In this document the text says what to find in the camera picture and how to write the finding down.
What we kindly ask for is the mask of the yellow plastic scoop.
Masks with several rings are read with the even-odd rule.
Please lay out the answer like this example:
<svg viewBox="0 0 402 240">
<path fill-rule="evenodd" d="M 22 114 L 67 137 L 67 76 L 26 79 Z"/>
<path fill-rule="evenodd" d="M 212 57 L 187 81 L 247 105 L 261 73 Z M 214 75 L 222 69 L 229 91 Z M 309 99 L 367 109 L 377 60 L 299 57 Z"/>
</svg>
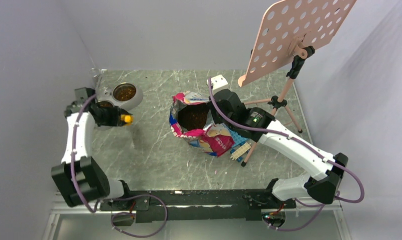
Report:
<svg viewBox="0 0 402 240">
<path fill-rule="evenodd" d="M 133 116 L 131 114 L 121 114 L 120 121 L 122 126 L 129 126 L 133 123 Z"/>
</svg>

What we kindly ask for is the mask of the pet food bag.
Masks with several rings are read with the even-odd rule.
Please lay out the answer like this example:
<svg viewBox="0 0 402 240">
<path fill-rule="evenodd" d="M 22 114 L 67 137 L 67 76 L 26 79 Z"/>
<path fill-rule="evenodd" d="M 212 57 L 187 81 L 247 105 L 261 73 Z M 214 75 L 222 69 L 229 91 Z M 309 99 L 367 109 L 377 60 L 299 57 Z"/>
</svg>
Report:
<svg viewBox="0 0 402 240">
<path fill-rule="evenodd" d="M 208 97 L 186 91 L 172 100 L 169 124 L 175 137 L 214 157 L 230 150 L 234 140 L 225 125 L 214 123 Z"/>
</svg>

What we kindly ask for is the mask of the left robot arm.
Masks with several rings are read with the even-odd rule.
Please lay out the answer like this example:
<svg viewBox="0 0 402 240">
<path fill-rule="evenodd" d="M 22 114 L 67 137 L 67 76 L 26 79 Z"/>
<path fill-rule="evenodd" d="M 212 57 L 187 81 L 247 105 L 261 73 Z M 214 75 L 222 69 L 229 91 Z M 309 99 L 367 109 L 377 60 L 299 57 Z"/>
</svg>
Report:
<svg viewBox="0 0 402 240">
<path fill-rule="evenodd" d="M 123 180 L 113 180 L 92 156 L 92 135 L 96 127 L 123 127 L 133 116 L 118 106 L 100 106 L 96 91 L 82 87 L 74 91 L 76 99 L 66 107 L 67 143 L 61 163 L 51 168 L 51 177 L 69 207 L 90 201 L 110 200 L 120 210 L 132 205 L 133 197 Z"/>
</svg>

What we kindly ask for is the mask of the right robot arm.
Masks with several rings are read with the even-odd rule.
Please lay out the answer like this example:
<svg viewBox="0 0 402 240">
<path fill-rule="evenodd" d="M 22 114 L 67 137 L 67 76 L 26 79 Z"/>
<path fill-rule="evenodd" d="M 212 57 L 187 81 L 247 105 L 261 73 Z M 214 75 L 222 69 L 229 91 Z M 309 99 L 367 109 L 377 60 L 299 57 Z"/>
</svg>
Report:
<svg viewBox="0 0 402 240">
<path fill-rule="evenodd" d="M 306 174 L 289 179 L 274 179 L 264 195 L 265 203 L 278 207 L 292 198 L 311 197 L 329 205 L 336 198 L 348 158 L 320 150 L 288 130 L 275 117 L 259 108 L 247 108 L 235 92 L 209 90 L 214 122 L 223 123 L 238 135 L 277 150 Z"/>
</svg>

